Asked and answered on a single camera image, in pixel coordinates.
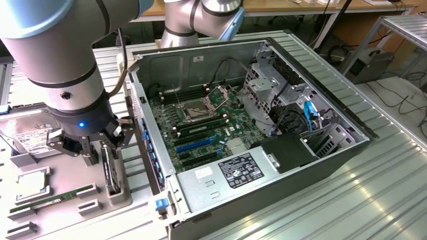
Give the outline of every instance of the hard disk label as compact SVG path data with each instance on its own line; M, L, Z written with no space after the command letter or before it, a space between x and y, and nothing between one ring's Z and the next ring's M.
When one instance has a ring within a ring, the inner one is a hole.
M52 128L48 127L13 135L15 141L19 141L29 154L41 154L55 150L47 146L47 136L51 129Z
M259 165L249 153L223 161L217 165L232 189L236 189L244 184L264 177Z

